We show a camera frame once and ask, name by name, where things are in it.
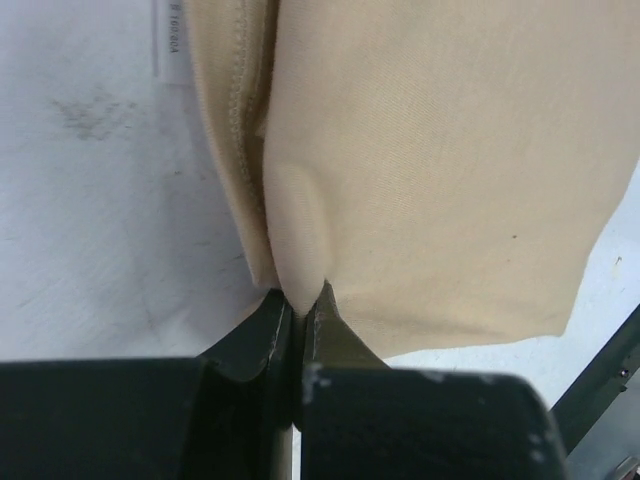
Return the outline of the beige t shirt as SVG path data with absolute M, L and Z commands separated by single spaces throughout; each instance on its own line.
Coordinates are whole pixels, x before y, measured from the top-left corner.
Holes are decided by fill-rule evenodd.
M 254 283 L 381 356 L 560 335 L 639 158 L 635 1 L 189 1 Z

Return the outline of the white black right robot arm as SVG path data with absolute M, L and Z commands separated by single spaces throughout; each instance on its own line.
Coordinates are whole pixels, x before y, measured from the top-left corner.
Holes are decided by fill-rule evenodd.
M 639 477 L 639 310 L 552 408 L 573 479 Z

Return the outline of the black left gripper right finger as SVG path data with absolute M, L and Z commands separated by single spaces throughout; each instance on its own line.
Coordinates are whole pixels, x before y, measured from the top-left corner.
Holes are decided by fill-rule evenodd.
M 306 320 L 305 479 L 564 479 L 555 421 L 504 374 L 393 369 L 341 318 L 324 286 Z

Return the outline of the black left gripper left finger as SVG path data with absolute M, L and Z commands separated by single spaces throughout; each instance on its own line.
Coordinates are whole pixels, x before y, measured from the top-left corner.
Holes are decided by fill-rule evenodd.
M 1 366 L 5 479 L 288 479 L 291 309 L 279 291 L 194 357 Z

